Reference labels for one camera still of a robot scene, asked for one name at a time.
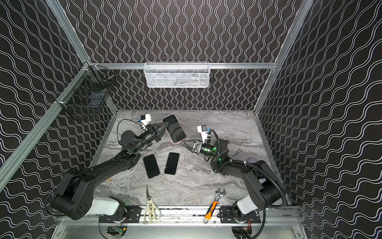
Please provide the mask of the phone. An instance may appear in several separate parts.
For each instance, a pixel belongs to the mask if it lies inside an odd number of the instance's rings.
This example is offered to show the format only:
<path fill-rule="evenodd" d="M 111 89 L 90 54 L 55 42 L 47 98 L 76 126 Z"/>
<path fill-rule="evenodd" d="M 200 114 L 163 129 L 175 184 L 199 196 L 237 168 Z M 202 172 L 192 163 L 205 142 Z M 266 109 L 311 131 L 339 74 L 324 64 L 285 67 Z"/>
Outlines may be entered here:
<path fill-rule="evenodd" d="M 186 139 L 186 133 L 184 132 L 178 118 L 174 114 L 164 117 L 162 122 L 168 123 L 167 133 L 174 144 L 178 144 L 182 140 Z"/>

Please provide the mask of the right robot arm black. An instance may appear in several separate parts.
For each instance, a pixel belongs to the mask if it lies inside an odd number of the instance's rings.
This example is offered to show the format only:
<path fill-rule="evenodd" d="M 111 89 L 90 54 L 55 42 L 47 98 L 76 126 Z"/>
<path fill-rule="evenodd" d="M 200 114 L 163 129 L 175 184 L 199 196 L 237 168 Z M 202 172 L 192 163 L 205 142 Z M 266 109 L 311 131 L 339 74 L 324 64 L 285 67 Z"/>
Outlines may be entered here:
<path fill-rule="evenodd" d="M 286 191 L 265 161 L 250 162 L 232 158 L 228 155 L 229 141 L 224 139 L 214 144 L 195 139 L 182 140 L 181 144 L 190 152 L 203 155 L 214 173 L 234 176 L 244 181 L 248 195 L 234 203 L 236 217 L 287 205 Z"/>

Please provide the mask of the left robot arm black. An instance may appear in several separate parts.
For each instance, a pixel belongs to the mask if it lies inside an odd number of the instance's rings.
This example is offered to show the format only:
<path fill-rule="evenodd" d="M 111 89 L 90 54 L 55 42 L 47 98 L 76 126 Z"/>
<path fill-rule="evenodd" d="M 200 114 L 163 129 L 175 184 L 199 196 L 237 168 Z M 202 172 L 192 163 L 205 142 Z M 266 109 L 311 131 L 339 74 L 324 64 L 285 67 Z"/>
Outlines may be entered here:
<path fill-rule="evenodd" d="M 122 150 L 115 157 L 96 166 L 65 173 L 52 196 L 51 207 L 73 220 L 87 215 L 106 215 L 115 222 L 125 220 L 125 203 L 112 197 L 96 198 L 94 189 L 114 175 L 133 168 L 141 157 L 139 151 L 150 147 L 153 141 L 160 141 L 168 126 L 167 122 L 148 124 L 141 135 L 125 131 L 118 141 Z"/>

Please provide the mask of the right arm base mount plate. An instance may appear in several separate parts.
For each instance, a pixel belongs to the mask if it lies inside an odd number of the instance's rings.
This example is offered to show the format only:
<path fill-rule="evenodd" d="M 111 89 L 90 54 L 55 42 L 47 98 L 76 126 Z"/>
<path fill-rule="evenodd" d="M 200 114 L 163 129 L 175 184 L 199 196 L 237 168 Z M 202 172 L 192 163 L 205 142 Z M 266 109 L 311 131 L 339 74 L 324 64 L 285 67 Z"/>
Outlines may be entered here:
<path fill-rule="evenodd" d="M 248 223 L 249 220 L 253 224 L 259 224 L 261 222 L 257 212 L 252 211 L 248 214 L 242 214 L 238 208 L 232 206 L 220 207 L 217 217 L 220 218 L 222 224 L 244 224 Z"/>

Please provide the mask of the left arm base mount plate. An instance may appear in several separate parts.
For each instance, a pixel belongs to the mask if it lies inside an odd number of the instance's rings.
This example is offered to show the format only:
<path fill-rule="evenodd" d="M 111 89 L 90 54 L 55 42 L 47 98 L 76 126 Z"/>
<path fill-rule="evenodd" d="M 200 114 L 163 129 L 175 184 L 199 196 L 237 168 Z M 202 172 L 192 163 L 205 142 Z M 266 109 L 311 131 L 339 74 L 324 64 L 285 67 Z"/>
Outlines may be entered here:
<path fill-rule="evenodd" d="M 125 206 L 124 209 L 118 208 L 114 215 L 101 215 L 100 223 L 138 223 L 141 217 L 142 208 L 139 206 Z"/>

